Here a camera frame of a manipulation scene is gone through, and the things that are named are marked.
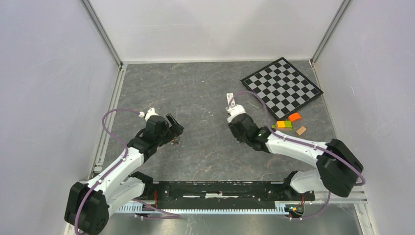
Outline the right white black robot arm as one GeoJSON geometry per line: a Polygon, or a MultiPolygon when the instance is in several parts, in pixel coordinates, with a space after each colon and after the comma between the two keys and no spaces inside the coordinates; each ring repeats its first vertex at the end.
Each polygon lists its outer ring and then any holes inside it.
{"type": "Polygon", "coordinates": [[[293,171],[284,180],[282,192],[289,200],[308,191],[320,190],[349,197],[364,169],[341,140],[315,142],[280,131],[272,133],[266,126],[259,128],[246,113],[230,116],[227,122],[233,136],[253,150],[288,156],[314,167],[306,172],[293,171]]]}

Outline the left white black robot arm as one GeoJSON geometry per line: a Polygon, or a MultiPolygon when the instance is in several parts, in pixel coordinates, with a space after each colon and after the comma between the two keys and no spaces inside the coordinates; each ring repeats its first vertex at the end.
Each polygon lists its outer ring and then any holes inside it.
{"type": "Polygon", "coordinates": [[[128,143],[122,142],[124,150],[106,169],[85,183],[76,182],[69,190],[64,220],[74,226],[77,235],[98,235],[124,204],[136,197],[149,199],[154,193],[151,178],[130,173],[184,131],[171,114],[160,116],[154,108],[135,113],[145,119],[145,128],[128,143]]]}

